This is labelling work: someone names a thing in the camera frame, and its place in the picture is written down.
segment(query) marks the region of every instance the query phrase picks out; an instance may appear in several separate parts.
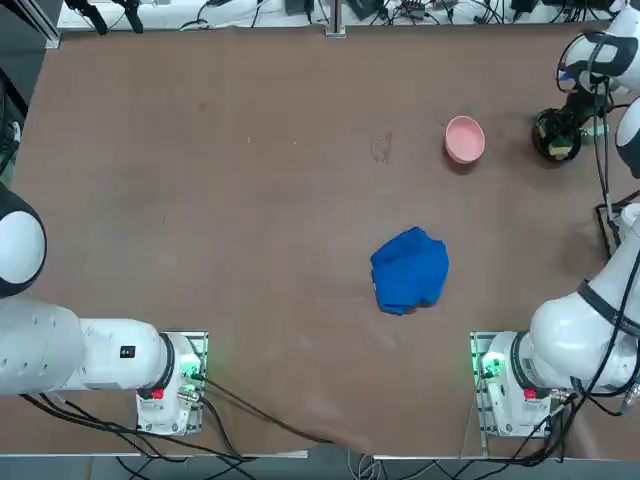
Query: brown table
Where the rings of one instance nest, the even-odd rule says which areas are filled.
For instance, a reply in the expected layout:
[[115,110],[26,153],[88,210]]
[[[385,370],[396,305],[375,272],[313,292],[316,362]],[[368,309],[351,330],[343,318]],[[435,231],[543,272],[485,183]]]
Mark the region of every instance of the brown table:
[[[577,30],[69,35],[47,53],[15,182],[50,241],[29,294],[79,316],[208,330],[211,373],[306,431],[369,453],[457,456],[469,332],[527,328],[603,265],[592,149],[551,168],[529,141],[532,115],[564,102],[553,69]],[[466,174],[442,153],[455,115],[487,137]],[[384,136],[388,163],[372,155]],[[613,151],[612,163],[620,197],[634,182]],[[412,225],[444,240],[449,277],[436,306],[386,315],[369,256]],[[77,398],[132,421],[130,392]],[[0,405],[3,452],[129,451],[20,399]],[[308,445],[220,407],[243,451]],[[625,438],[638,416],[587,411],[569,454],[637,458]],[[191,440],[220,446],[211,426]],[[474,414],[465,455],[480,453]]]

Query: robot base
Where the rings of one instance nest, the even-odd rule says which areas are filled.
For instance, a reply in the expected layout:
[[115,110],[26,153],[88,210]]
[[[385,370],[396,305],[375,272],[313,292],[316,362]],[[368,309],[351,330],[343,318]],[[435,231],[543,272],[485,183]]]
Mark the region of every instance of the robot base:
[[189,375],[206,375],[207,332],[164,332],[175,350],[175,362],[169,385],[153,398],[136,394],[137,428],[158,435],[189,435],[202,429],[204,382]]
[[[486,435],[526,437],[551,411],[550,396],[531,398],[516,381],[511,364],[515,336],[515,332],[471,334],[478,412]],[[547,434],[545,426],[533,437]]]

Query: stain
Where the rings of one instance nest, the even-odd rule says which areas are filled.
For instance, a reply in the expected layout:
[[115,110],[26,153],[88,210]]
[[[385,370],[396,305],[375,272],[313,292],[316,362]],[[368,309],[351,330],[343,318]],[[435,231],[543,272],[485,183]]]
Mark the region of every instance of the stain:
[[371,143],[371,156],[376,163],[389,163],[392,140],[393,133],[387,132],[384,135],[376,137]]

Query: white robot body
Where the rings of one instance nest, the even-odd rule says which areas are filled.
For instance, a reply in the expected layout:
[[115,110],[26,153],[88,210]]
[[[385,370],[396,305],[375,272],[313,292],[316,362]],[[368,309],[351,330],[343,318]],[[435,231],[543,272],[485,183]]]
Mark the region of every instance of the white robot body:
[[[593,291],[616,310],[620,308],[640,250],[640,218],[636,218],[626,232],[611,260],[589,282]],[[624,315],[629,321],[640,323],[640,282],[637,280]],[[496,335],[482,364],[497,433],[527,436],[550,413],[551,389],[573,389],[576,380],[587,388],[602,362],[613,330],[609,320],[574,292],[543,303],[533,315],[529,332]],[[595,391],[612,390],[629,381],[637,348],[633,336],[619,333]]]
[[85,355],[64,390],[137,390],[153,386],[167,367],[167,349],[148,323],[81,319]]
[[0,318],[0,394],[57,390],[82,363],[82,329],[70,310],[12,297],[0,300]]
[[183,373],[201,373],[202,364],[185,335],[169,333],[165,341],[147,323],[78,319],[20,296],[0,300],[0,318],[0,395],[136,390],[139,428],[159,435],[199,431],[193,422],[199,398]]

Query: small label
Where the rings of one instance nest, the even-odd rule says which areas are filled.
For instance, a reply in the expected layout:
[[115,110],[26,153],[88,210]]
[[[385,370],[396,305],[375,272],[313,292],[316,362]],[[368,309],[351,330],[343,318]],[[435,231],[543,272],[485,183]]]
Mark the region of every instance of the small label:
[[123,345],[120,347],[120,358],[135,358],[136,347],[134,345]]

